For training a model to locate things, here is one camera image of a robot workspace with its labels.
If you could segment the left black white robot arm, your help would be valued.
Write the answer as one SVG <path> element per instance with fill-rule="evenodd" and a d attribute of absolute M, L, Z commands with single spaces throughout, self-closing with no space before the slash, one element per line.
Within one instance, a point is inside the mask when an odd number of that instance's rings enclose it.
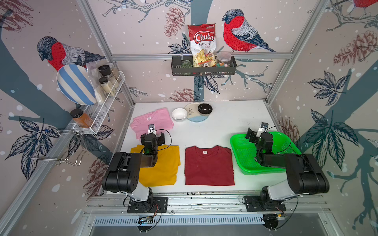
<path fill-rule="evenodd" d="M 154 131 L 140 138 L 143 148 L 139 152 L 114 153 L 102 180 L 102 189 L 112 193 L 123 193 L 135 203 L 153 202 L 152 190 L 139 182 L 140 170 L 152 168 L 158 161 L 159 147 L 165 144 L 165 136 Z"/>

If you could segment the pink t-shirt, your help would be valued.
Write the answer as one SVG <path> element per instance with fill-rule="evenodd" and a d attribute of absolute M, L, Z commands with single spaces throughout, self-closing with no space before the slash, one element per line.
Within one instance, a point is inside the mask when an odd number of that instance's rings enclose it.
<path fill-rule="evenodd" d="M 148 132 L 149 125 L 151 124 L 155 126 L 156 130 L 171 130 L 174 127 L 174 123 L 167 108 L 161 108 L 134 118 L 130 127 L 135 132 L 136 138 L 140 140 L 140 137 Z"/>

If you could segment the dark red t-shirt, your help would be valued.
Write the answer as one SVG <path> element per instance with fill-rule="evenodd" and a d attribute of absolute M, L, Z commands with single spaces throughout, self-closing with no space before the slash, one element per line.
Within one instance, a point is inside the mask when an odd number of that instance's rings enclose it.
<path fill-rule="evenodd" d="M 231 149 L 221 146 L 185 149 L 185 184 L 234 186 Z"/>

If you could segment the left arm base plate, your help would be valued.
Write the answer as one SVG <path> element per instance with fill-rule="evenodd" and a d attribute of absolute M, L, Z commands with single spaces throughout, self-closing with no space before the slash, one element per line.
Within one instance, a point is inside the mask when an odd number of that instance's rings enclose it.
<path fill-rule="evenodd" d="M 127 204 L 127 213 L 166 213 L 167 206 L 167 197 L 154 197 L 146 202 L 137 202 L 130 199 Z"/>

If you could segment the green plastic basket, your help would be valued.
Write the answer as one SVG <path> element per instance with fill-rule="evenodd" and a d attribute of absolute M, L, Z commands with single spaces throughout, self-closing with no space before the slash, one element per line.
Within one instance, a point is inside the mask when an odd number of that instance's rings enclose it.
<path fill-rule="evenodd" d="M 291 139 L 283 133 L 271 131 L 273 135 L 273 153 L 295 153 L 301 154 L 301 151 L 291 141 Z M 236 162 L 244 175 L 260 175 L 284 173 L 284 169 L 263 167 L 255 161 L 257 154 L 254 143 L 249 142 L 245 138 L 245 134 L 236 134 L 230 138 L 232 152 Z"/>

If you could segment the yellow t-shirt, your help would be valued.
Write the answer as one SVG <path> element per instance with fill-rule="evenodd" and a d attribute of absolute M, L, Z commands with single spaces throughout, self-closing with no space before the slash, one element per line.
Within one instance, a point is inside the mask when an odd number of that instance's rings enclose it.
<path fill-rule="evenodd" d="M 159 146 L 157 154 L 154 167 L 140 169 L 139 182 L 145 187 L 174 185 L 181 165 L 179 147 Z"/>

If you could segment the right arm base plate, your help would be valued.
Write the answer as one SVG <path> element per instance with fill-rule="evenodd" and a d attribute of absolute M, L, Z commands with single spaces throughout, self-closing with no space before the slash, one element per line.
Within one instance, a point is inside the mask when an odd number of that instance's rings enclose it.
<path fill-rule="evenodd" d="M 260 196 L 244 196 L 242 203 L 246 206 L 247 212 L 286 211 L 283 201 L 273 201 L 271 199 L 263 201 Z"/>

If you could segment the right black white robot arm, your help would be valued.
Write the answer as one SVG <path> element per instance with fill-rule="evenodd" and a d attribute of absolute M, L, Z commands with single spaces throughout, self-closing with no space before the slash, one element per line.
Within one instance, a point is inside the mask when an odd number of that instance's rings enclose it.
<path fill-rule="evenodd" d="M 302 194 L 315 195 L 329 191 L 329 181 L 312 154 L 274 154 L 273 135 L 262 128 L 257 132 L 249 128 L 246 139 L 255 144 L 255 161 L 261 166 L 286 171 L 285 181 L 262 189 L 261 203 L 281 203 Z"/>

